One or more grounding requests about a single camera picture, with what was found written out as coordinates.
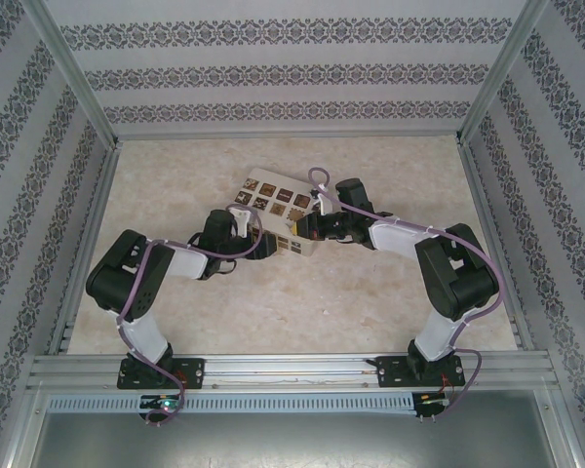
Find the white box with picture tiles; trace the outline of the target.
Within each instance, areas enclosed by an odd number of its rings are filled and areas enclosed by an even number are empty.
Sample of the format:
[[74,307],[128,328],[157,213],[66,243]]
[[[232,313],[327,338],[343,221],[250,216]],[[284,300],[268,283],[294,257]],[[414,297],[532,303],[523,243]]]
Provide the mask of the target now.
[[320,211],[320,203],[307,182],[255,168],[244,181],[234,202],[254,208],[263,230],[276,236],[279,249],[311,256],[317,244],[294,236],[292,226],[304,216]]

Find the grey metal sheet panel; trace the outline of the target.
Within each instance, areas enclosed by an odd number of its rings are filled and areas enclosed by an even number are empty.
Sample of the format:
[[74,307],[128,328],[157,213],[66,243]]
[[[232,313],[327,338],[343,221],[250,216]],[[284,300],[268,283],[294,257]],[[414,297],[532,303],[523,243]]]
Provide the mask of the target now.
[[543,430],[456,414],[436,424],[381,414],[52,414],[32,468],[556,468]]

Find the aluminium frame side rail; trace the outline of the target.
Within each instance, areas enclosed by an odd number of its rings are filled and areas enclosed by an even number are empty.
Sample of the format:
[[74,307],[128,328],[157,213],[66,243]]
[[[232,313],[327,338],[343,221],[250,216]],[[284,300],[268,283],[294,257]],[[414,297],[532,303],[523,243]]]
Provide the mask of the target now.
[[98,168],[96,183],[86,210],[85,223],[80,232],[63,296],[58,304],[58,313],[51,328],[50,339],[44,350],[45,355],[57,355],[61,352],[64,332],[68,323],[77,315],[122,146],[121,141],[116,142],[108,150]]
[[506,284],[504,304],[516,344],[521,350],[534,351],[536,346],[533,343],[529,332],[519,291],[516,289],[515,282],[511,275],[510,265],[507,262],[505,251],[503,249],[503,241],[496,229],[493,206],[490,204],[486,187],[479,174],[476,161],[473,158],[470,148],[461,140],[458,140],[457,149],[464,173],[470,186],[476,211],[482,225],[490,258],[500,269],[502,278]]

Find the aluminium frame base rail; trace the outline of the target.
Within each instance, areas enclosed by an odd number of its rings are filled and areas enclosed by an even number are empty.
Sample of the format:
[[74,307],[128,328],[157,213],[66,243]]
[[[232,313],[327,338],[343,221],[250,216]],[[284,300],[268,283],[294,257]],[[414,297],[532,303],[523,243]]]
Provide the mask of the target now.
[[[560,381],[546,351],[483,351],[473,390],[558,389]],[[198,375],[205,393],[374,391],[378,370],[372,353],[204,355]],[[66,393],[116,389],[121,355],[38,356],[24,388]]]

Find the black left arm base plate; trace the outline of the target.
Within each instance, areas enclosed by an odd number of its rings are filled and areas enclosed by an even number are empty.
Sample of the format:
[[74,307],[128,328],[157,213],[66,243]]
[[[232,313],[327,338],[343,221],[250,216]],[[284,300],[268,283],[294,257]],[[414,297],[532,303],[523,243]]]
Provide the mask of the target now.
[[[168,370],[184,389],[197,390],[203,385],[205,361],[197,358],[172,358]],[[178,390],[178,385],[145,363],[129,356],[121,361],[117,377],[120,390]]]

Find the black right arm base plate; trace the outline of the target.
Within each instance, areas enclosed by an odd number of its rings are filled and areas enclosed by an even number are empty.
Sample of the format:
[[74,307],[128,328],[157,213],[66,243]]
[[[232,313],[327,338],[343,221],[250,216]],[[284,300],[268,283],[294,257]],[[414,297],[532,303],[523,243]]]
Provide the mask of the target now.
[[409,356],[379,356],[375,359],[377,381],[381,388],[442,387],[447,381],[463,387],[465,373],[460,358],[454,354],[439,361],[411,365]]

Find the aluminium frame corner post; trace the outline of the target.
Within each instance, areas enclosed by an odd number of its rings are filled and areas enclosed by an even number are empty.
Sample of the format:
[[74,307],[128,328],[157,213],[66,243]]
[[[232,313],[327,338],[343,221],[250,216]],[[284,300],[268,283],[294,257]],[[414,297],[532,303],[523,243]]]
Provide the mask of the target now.
[[97,133],[106,145],[114,146],[118,137],[45,0],[20,0],[20,2]]
[[491,106],[497,91],[506,79],[515,60],[525,45],[528,36],[535,28],[549,0],[526,0],[516,18],[487,78],[476,95],[461,127],[456,133],[460,145],[472,138]]

